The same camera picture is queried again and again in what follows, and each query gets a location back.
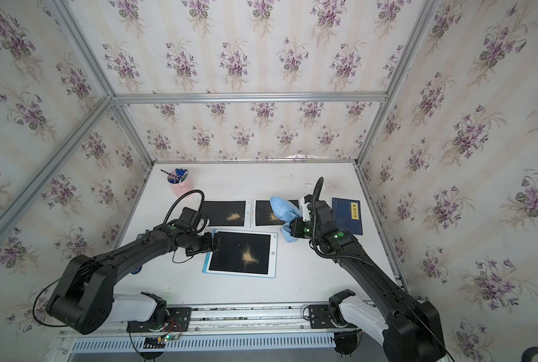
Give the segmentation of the light blue microfiber cloth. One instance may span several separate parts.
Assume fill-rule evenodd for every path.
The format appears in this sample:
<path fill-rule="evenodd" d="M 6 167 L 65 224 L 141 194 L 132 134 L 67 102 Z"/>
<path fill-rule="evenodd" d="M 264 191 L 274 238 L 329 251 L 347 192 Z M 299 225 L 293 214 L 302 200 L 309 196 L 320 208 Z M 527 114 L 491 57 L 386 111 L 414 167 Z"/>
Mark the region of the light blue microfiber cloth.
<path fill-rule="evenodd" d="M 300 211 L 292 202 L 275 196 L 271 197 L 270 205 L 275 217 L 284 222 L 280 230 L 285 242 L 293 243 L 298 241 L 298 239 L 291 234 L 292 230 L 290 224 L 293 220 L 299 217 L 302 218 L 302 211 Z"/>

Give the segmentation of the blue framed drawing tablet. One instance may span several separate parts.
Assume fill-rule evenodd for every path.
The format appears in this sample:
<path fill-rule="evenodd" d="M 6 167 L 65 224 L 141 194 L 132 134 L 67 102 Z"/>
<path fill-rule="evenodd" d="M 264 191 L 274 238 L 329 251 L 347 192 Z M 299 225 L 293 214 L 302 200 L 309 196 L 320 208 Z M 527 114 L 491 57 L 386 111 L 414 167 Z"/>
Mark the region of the blue framed drawing tablet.
<path fill-rule="evenodd" d="M 215 229 L 213 237 L 220 247 L 207 254 L 202 273 L 276 278 L 277 233 Z"/>

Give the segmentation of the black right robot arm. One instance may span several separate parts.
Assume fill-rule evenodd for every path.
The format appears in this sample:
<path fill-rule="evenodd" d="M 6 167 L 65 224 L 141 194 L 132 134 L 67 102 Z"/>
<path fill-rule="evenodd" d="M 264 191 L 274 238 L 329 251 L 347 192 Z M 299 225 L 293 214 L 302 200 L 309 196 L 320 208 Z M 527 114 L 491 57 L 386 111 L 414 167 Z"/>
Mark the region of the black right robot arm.
<path fill-rule="evenodd" d="M 330 297 L 335 322 L 353 324 L 375 339 L 389 361 L 439 361 L 447 356 L 440 315 L 392 281 L 367 255 L 360 242 L 334 222 L 312 226 L 298 218 L 290 223 L 294 238 L 311 242 L 316 254 L 343 268 L 376 305 L 365 305 L 355 292 Z"/>

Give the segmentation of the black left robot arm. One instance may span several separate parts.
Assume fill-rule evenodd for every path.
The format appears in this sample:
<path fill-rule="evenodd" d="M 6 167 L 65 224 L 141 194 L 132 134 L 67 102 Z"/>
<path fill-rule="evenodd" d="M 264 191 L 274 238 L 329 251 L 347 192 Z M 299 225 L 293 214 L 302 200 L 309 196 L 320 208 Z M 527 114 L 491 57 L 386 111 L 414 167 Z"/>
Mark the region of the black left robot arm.
<path fill-rule="evenodd" d="M 98 256 L 70 260 L 62 276 L 52 282 L 53 293 L 45 313 L 83 335 L 103 324 L 136 322 L 144 331 L 160 331 L 169 321 L 166 301 L 155 294 L 116 295 L 116 284 L 143 265 L 183 248 L 187 257 L 219 250 L 221 238 L 163 223 L 140 234 L 135 241 Z"/>

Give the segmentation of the left white framed tablet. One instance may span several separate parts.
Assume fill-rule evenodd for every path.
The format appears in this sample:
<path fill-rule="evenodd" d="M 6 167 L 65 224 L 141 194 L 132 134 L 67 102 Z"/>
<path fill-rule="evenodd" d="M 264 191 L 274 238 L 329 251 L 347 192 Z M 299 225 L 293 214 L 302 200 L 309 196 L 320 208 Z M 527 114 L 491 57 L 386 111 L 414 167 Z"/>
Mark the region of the left white framed tablet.
<path fill-rule="evenodd" d="M 201 212 L 208 227 L 247 227 L 251 219 L 251 201 L 205 201 Z"/>

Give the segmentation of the white framed tablet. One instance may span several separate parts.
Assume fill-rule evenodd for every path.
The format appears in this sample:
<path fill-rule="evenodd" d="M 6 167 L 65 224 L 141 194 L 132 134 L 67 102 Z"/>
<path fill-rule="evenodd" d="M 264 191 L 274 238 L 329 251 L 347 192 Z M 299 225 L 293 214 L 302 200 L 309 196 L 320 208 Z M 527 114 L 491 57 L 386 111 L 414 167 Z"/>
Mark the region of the white framed tablet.
<path fill-rule="evenodd" d="M 288 201 L 292 202 L 296 207 L 299 208 L 299 200 Z M 252 203 L 252 226 L 282 226 L 283 224 L 283 221 L 280 221 L 275 217 L 271 209 L 270 199 L 254 200 Z"/>
<path fill-rule="evenodd" d="M 251 201 L 205 201 L 201 212 L 208 227 L 247 227 L 251 219 Z"/>

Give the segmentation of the right white framed tablet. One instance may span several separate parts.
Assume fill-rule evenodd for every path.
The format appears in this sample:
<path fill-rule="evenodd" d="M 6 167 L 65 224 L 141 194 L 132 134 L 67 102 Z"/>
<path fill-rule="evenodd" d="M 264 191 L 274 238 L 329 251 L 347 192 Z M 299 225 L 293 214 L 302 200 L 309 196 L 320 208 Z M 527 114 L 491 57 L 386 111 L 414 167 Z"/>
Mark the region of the right white framed tablet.
<path fill-rule="evenodd" d="M 288 201 L 292 202 L 296 207 L 299 208 L 299 200 Z M 280 221 L 275 217 L 271 209 L 270 199 L 254 200 L 252 203 L 252 226 L 282 226 L 283 224 L 283 221 Z"/>

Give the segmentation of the dark blue book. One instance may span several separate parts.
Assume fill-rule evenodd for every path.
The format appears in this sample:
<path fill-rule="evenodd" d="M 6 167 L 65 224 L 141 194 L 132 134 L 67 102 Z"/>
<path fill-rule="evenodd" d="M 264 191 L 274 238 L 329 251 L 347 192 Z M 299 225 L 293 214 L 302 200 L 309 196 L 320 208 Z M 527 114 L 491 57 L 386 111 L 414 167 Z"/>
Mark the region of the dark blue book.
<path fill-rule="evenodd" d="M 354 235 L 363 234 L 361 207 L 358 200 L 332 198 L 332 210 L 336 225 Z"/>

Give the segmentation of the pink pen cup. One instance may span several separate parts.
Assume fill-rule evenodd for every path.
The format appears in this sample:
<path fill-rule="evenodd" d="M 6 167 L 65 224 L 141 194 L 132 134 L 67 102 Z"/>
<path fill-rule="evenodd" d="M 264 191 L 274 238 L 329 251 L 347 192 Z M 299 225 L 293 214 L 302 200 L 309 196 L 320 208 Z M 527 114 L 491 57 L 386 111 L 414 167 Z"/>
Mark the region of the pink pen cup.
<path fill-rule="evenodd" d="M 167 177 L 169 186 L 172 188 L 174 195 L 179 198 L 194 189 L 192 182 L 188 178 L 175 179 L 172 176 Z"/>

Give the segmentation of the small green circuit board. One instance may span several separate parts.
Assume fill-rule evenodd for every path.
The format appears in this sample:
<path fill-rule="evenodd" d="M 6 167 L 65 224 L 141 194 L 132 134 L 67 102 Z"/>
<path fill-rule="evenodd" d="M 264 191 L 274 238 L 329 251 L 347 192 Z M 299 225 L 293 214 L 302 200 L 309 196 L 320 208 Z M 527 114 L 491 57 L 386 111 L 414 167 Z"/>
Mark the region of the small green circuit board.
<path fill-rule="evenodd" d="M 176 341 L 181 337 L 181 333 L 167 334 L 160 337 L 145 337 L 142 343 L 143 349 L 164 349 L 172 341 Z"/>

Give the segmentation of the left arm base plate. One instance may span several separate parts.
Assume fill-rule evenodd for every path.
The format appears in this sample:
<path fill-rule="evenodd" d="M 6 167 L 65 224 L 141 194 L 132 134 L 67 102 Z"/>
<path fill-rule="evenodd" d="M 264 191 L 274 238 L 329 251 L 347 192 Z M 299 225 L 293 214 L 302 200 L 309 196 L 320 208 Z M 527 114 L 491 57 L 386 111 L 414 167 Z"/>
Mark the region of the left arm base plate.
<path fill-rule="evenodd" d="M 156 311 L 148 321 L 131 321 L 126 331 L 128 333 L 181 333 L 187 332 L 193 309 L 190 307 L 167 307 Z"/>

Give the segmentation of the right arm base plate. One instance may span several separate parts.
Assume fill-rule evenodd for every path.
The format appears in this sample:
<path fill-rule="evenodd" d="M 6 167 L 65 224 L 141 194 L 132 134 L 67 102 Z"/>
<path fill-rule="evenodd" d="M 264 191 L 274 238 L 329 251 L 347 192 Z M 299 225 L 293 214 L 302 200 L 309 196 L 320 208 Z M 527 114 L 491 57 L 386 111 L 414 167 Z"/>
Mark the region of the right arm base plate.
<path fill-rule="evenodd" d="M 304 319 L 309 322 L 312 330 L 357 328 L 353 324 L 334 321 L 329 313 L 327 304 L 308 305 L 307 307 L 304 307 L 303 316 Z"/>

